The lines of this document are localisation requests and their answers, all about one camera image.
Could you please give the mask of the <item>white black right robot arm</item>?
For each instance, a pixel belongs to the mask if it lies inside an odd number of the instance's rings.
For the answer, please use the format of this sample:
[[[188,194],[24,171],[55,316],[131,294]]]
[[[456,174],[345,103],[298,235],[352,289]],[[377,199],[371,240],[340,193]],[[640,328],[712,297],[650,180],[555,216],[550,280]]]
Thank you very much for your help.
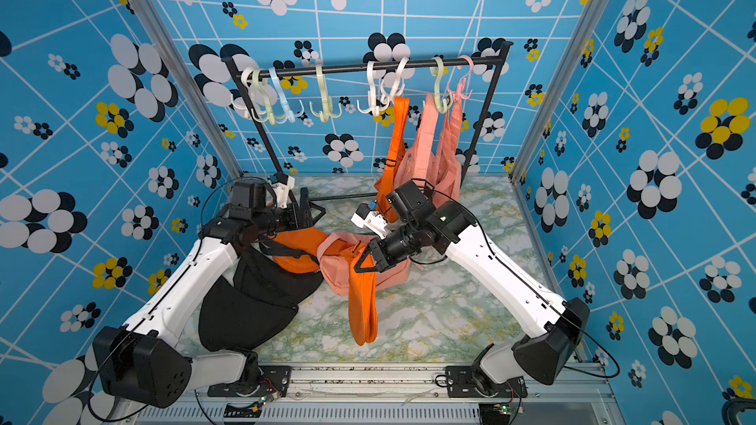
[[[517,342],[492,344],[474,361],[472,376],[484,395],[511,379],[528,376],[550,386],[567,369],[569,357],[587,336],[590,310],[580,298],[567,300],[537,281],[485,233],[478,218],[446,197],[435,206],[436,191],[412,180],[388,196],[398,219],[389,222],[378,204],[362,204],[352,221],[374,233],[352,273],[383,273],[427,247],[458,264],[510,312],[524,335]]]

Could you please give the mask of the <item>pink bag large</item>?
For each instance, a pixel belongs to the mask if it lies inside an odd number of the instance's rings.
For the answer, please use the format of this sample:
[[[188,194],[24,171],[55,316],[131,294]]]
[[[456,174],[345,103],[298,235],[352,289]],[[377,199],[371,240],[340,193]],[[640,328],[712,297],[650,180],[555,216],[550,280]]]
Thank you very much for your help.
[[[445,117],[435,108],[433,94],[427,94],[421,112],[421,125],[415,143],[407,151],[399,164],[394,188],[402,184],[427,181],[435,188],[437,173],[437,151]]]

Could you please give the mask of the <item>orange bag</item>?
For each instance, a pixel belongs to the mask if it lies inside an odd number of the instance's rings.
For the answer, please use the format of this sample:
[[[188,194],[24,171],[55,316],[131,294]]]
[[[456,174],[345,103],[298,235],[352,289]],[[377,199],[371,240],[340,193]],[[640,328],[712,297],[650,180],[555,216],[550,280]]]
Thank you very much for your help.
[[[378,334],[377,275],[368,245],[358,242],[348,268],[348,320],[358,346],[372,344]]]
[[[406,153],[404,133],[407,125],[409,105],[411,101],[408,98],[399,96],[394,101],[395,125],[392,134],[392,140],[389,145],[387,161],[382,176],[375,183],[377,190],[375,202],[378,209],[388,222],[395,222],[398,219],[396,212],[391,208],[388,201],[388,195],[394,191],[394,183],[397,178],[399,164]]]
[[[260,251],[271,257],[283,270],[296,275],[317,273],[319,246],[328,234],[316,227],[279,232],[273,237],[261,237]]]

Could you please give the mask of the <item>aluminium corner post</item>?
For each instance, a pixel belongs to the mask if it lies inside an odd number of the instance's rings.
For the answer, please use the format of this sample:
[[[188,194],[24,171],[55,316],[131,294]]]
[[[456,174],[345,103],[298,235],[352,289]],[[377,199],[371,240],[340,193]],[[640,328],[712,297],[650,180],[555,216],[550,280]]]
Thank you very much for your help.
[[[602,14],[606,11],[608,2],[610,0],[589,0],[589,3],[585,6],[576,29],[574,29],[574,33],[572,33],[572,37],[568,41],[567,47],[547,87],[545,101],[539,106],[535,119],[523,141],[523,146],[517,155],[514,169],[511,173],[513,182],[518,182],[519,178],[528,168],[529,161],[534,155],[537,145],[539,145],[541,132],[556,110],[559,98],[564,94],[577,68],[579,56],[592,37]]]
[[[216,122],[212,111],[205,102],[204,96],[202,96],[188,68],[185,66],[182,55],[171,39],[169,31],[165,26],[165,21],[159,15],[154,2],[152,0],[129,1],[136,9],[136,15],[151,39],[151,43],[155,45],[157,52],[161,55],[169,72],[174,77],[177,88],[186,98],[189,109],[216,150],[218,158],[224,164],[231,178],[240,177],[242,169],[232,153],[230,145],[222,137],[218,128],[218,122]]]

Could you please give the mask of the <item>white hook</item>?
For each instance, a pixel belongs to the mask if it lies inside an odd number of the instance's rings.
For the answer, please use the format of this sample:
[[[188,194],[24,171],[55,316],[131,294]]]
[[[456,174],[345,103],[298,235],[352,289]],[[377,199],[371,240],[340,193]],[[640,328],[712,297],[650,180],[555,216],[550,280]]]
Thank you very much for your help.
[[[404,84],[404,77],[403,72],[405,71],[405,68],[407,67],[407,64],[409,63],[409,57],[403,57],[396,68],[396,70],[393,72],[393,80],[391,81],[391,88],[389,91],[385,90],[384,83],[381,83],[380,87],[380,103],[381,103],[381,109],[386,109],[388,106],[394,103],[397,96],[401,96],[402,92],[404,91],[405,84]]]
[[[232,99],[232,107],[242,118],[259,122],[260,115],[256,106],[255,91],[250,88],[249,84],[249,79],[253,78],[257,71],[259,71],[259,68],[247,67],[240,72],[237,83],[239,97]]]
[[[356,103],[356,109],[362,113],[362,114],[370,114],[373,117],[378,117],[380,115],[380,109],[378,105],[377,100],[377,90],[376,90],[376,78],[375,78],[375,72],[374,72],[374,65],[376,64],[375,61],[368,61],[366,64],[366,79],[368,82],[368,94],[367,94],[367,106],[365,108],[362,108],[360,106],[360,103]]]

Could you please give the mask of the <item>light blue hook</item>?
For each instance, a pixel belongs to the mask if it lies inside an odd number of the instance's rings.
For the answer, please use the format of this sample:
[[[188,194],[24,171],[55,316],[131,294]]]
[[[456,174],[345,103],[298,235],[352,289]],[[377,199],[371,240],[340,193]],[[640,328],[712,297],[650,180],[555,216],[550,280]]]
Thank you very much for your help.
[[[281,104],[281,107],[283,110],[283,115],[277,118],[277,122],[278,123],[295,122],[295,119],[299,117],[301,112],[294,113],[293,110],[291,109],[291,105],[289,104],[289,101],[287,100],[287,96],[285,95],[285,90],[283,89],[283,85],[282,85],[281,79],[278,76],[276,68],[270,68],[269,73],[270,73],[271,83],[273,84],[273,87],[276,90],[279,103]]]

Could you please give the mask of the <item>black bag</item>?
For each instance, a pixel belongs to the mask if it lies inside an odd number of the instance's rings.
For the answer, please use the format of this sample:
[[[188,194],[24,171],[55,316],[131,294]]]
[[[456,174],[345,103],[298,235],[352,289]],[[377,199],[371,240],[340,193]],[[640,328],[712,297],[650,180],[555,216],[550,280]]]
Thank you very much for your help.
[[[285,330],[323,281],[319,271],[290,273],[256,248],[244,248],[233,281],[220,277],[203,299],[202,346],[252,352]]]

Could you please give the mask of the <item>aluminium corner post right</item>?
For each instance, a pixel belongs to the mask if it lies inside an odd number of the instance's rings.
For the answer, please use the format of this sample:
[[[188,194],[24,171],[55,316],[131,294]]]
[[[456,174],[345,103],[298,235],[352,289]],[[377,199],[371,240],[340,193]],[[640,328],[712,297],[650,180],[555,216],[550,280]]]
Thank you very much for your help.
[[[576,29],[574,29],[574,33],[572,33],[572,37],[568,41],[567,47],[547,87],[545,101],[539,106],[535,119],[523,141],[523,146],[517,155],[514,169],[511,173],[513,182],[518,182],[519,178],[528,168],[529,161],[534,155],[537,145],[539,145],[541,132],[556,110],[559,98],[564,94],[577,68],[579,56],[592,37],[602,14],[606,11],[608,2],[610,0],[589,0],[589,3],[585,6]]]

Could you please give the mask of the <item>green hook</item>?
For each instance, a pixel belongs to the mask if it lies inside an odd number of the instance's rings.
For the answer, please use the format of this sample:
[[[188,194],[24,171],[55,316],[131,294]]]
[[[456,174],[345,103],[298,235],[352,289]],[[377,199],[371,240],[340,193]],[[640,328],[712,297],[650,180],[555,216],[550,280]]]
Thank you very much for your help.
[[[435,68],[431,70],[434,76],[433,100],[436,110],[439,114],[447,113],[454,105],[454,96],[449,90],[443,92],[441,89],[442,80],[447,73],[447,66],[444,64],[441,56],[434,56]]]
[[[340,118],[343,115],[343,109],[340,105],[334,106],[334,100],[329,96],[323,66],[320,64],[316,65],[315,72],[320,92],[321,110],[319,112],[315,111],[313,104],[310,104],[310,110],[322,123],[328,123],[330,120]]]
[[[271,94],[269,93],[271,87],[267,78],[260,79],[260,73],[260,69],[252,68],[249,77],[249,92],[254,107],[251,110],[252,119],[257,123],[268,123],[271,126],[282,124],[285,122],[285,116],[275,116]]]

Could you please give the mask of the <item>black clothes rack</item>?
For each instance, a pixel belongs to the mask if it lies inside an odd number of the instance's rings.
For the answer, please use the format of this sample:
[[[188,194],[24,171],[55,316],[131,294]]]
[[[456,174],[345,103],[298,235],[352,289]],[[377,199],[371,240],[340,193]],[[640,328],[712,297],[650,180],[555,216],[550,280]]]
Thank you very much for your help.
[[[484,100],[472,100],[463,112],[461,137],[456,156],[468,176],[482,172],[482,157],[493,154],[493,142],[505,134],[504,107],[494,102],[495,88],[499,78],[508,69],[509,51],[512,44],[505,39],[484,39],[474,54],[474,74],[481,76],[487,90]],[[222,102],[237,122],[222,124],[220,129],[226,137],[234,137],[246,143],[245,151],[238,156],[240,163],[252,161],[258,172],[280,172],[293,177],[299,174],[366,174],[382,175],[387,161],[391,131],[395,125],[393,106],[380,110],[378,117],[362,114],[356,109],[356,96],[338,94],[334,106],[340,105],[343,115],[322,123],[310,110],[319,112],[320,98],[313,92],[317,89],[315,68],[296,68],[289,61],[276,62],[274,68],[281,79],[285,95],[294,113],[299,113],[295,122],[271,126],[239,116],[232,107],[232,99],[238,98],[237,83],[240,72],[255,67],[244,50],[228,44],[220,51],[220,68],[228,76],[224,83],[226,96]],[[269,70],[261,76],[268,79],[269,93],[274,114],[279,117],[283,110],[270,80]],[[408,92],[411,101],[406,125],[405,142],[419,131],[421,125],[421,92]]]

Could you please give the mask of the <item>white hook leftmost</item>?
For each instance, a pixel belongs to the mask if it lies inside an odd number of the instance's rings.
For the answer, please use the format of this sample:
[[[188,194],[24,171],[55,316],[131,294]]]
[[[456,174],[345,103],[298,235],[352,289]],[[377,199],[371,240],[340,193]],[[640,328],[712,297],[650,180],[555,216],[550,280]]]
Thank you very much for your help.
[[[232,107],[242,118],[259,122],[260,115],[256,106],[255,91],[250,88],[249,84],[249,79],[253,78],[257,71],[259,71],[259,68],[247,67],[240,72],[237,83],[239,97],[232,99]]]

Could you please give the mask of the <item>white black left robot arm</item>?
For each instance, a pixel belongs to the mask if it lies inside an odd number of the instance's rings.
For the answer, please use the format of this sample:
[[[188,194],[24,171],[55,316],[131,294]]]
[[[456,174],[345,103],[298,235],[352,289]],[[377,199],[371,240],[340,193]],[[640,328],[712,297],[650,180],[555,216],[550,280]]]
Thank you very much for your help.
[[[293,179],[240,178],[220,212],[167,284],[123,326],[103,328],[93,342],[104,393],[166,408],[186,390],[220,384],[258,385],[256,349],[289,326],[322,283],[320,273],[296,275],[263,254],[280,234],[311,228],[325,214]]]

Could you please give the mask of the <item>pink hook rightmost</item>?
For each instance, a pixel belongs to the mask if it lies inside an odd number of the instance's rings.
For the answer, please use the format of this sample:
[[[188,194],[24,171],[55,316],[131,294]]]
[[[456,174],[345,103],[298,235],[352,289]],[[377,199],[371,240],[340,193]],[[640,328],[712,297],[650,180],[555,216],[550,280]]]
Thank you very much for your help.
[[[463,59],[467,63],[469,70],[467,74],[464,74],[464,76],[460,78],[455,90],[451,90],[450,87],[447,87],[447,92],[452,102],[468,100],[472,96],[472,92],[468,92],[468,94],[466,94],[465,90],[468,86],[469,78],[474,71],[474,60],[472,60],[469,55],[460,55],[459,58]]]

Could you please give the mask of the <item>aluminium corner post left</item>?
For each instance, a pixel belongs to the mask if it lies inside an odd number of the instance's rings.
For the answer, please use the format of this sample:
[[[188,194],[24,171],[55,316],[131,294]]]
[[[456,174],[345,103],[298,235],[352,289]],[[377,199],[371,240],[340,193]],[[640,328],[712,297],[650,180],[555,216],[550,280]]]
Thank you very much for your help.
[[[136,9],[136,15],[151,39],[151,43],[155,45],[157,52],[161,55],[169,72],[174,77],[177,88],[186,98],[189,109],[216,150],[218,158],[224,164],[231,178],[240,177],[242,169],[232,153],[230,145],[222,137],[218,128],[218,122],[216,122],[212,111],[205,102],[204,96],[202,96],[188,68],[185,66],[182,55],[171,39],[169,31],[165,26],[165,21],[159,15],[154,2],[152,0],[129,1]]]

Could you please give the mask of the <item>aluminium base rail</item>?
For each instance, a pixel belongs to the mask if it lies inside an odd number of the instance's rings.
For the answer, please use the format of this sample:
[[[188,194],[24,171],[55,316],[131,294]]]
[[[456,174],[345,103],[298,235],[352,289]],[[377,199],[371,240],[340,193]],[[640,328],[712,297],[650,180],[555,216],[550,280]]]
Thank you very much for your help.
[[[596,364],[551,386],[530,377],[482,395],[463,363],[271,363],[254,393],[186,391],[167,408],[120,401],[117,424],[624,424]]]

